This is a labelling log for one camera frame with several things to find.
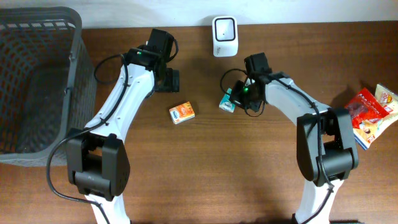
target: red snack bag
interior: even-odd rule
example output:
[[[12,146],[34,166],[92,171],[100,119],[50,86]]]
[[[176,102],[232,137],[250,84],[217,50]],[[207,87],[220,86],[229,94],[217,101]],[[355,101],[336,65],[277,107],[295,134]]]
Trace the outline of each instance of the red snack bag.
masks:
[[[356,141],[367,149],[378,137],[376,133],[382,119],[389,113],[366,88],[363,88],[345,108],[351,115]]]

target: white wall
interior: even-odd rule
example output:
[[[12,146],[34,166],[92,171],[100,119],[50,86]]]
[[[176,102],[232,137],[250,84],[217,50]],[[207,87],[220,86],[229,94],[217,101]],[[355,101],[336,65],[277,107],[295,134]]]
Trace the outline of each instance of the white wall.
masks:
[[[67,6],[83,27],[204,26],[233,15],[238,24],[398,20],[398,0],[0,0],[0,7]]]

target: teal packet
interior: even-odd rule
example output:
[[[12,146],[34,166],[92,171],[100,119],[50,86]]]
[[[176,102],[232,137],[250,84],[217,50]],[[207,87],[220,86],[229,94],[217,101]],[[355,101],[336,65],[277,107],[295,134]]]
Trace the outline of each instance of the teal packet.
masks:
[[[231,94],[232,89],[228,88],[228,90],[226,91],[227,93]],[[235,104],[231,103],[229,100],[229,95],[224,94],[223,99],[220,102],[220,105],[218,106],[219,108],[221,108],[222,110],[234,113],[235,110]]]

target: gray plastic bin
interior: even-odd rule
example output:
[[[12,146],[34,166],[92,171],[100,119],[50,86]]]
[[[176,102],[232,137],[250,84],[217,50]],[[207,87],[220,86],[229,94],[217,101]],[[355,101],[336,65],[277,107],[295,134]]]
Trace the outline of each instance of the gray plastic bin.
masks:
[[[73,9],[0,9],[0,162],[45,166],[70,128],[84,128],[93,70]],[[65,164],[60,149],[52,165]]]

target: wooden table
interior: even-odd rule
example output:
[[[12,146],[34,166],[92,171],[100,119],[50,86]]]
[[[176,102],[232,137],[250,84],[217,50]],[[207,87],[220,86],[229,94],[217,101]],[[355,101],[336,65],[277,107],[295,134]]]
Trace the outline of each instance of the wooden table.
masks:
[[[215,58],[211,27],[163,28],[180,47],[169,66],[180,70],[180,93],[156,93],[143,102],[126,138],[131,164],[124,191],[135,222],[239,223],[289,219],[298,209],[303,177],[296,161],[295,126],[267,106],[259,118],[218,108],[221,75],[244,68],[243,59],[265,52],[309,95],[345,105],[364,86],[398,91],[398,22],[239,26],[239,52]],[[84,30],[94,64],[143,44],[151,29]],[[119,62],[101,69],[116,77]],[[233,73],[225,86],[242,74]],[[112,86],[98,85],[96,109]],[[196,117],[174,125],[168,109],[190,101]],[[367,151],[340,188],[330,218],[398,222],[398,123]],[[59,191],[81,197],[66,167],[52,170]],[[50,192],[44,168],[0,165],[0,222],[94,223],[90,206]]]

